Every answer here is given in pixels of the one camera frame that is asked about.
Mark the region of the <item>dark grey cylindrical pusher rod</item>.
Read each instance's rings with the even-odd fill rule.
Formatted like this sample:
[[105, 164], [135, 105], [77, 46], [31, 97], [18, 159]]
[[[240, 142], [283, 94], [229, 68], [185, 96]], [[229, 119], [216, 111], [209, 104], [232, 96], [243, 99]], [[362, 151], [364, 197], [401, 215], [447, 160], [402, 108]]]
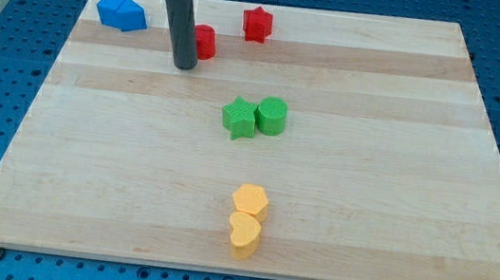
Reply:
[[177, 69], [197, 66], [194, 0], [165, 0], [173, 61]]

